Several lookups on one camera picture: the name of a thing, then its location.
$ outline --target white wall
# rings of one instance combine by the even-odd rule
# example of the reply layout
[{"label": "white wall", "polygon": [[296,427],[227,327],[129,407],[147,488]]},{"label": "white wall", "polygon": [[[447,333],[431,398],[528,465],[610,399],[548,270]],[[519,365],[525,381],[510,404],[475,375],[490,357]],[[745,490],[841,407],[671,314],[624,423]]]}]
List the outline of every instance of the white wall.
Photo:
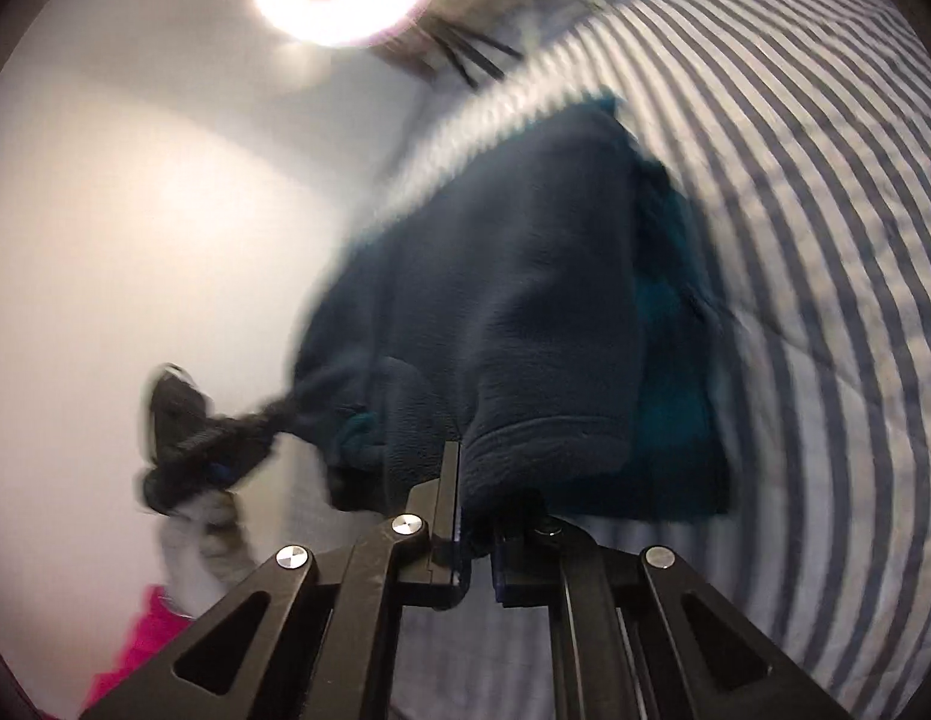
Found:
[{"label": "white wall", "polygon": [[[419,92],[285,45],[246,0],[53,0],[6,66],[0,648],[42,709],[77,712],[161,578],[133,487],[153,365],[185,365],[224,412],[281,391]],[[243,491],[262,552],[280,454]]]}]

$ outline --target bed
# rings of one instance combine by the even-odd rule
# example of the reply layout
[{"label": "bed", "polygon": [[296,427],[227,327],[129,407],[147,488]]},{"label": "bed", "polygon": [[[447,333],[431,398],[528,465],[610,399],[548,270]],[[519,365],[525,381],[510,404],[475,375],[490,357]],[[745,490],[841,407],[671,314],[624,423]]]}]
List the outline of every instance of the bed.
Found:
[{"label": "bed", "polygon": [[[888,0],[529,0],[494,35],[532,51],[476,95],[438,76],[368,218],[616,95],[694,207],[736,506],[585,524],[672,546],[853,716],[896,716],[931,661],[931,60]],[[552,716],[545,613],[497,608],[487,570],[406,612],[409,720]]]}]

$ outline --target pink fabric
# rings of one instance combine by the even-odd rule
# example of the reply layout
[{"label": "pink fabric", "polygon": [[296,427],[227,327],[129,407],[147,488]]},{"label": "pink fabric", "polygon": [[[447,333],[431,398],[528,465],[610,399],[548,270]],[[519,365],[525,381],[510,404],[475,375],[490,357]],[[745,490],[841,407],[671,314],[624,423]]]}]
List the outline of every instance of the pink fabric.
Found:
[{"label": "pink fabric", "polygon": [[94,678],[92,690],[85,702],[86,709],[188,628],[189,622],[172,614],[161,603],[161,587],[150,586],[145,596],[145,614],[135,624],[128,643],[118,657],[116,670]]}]

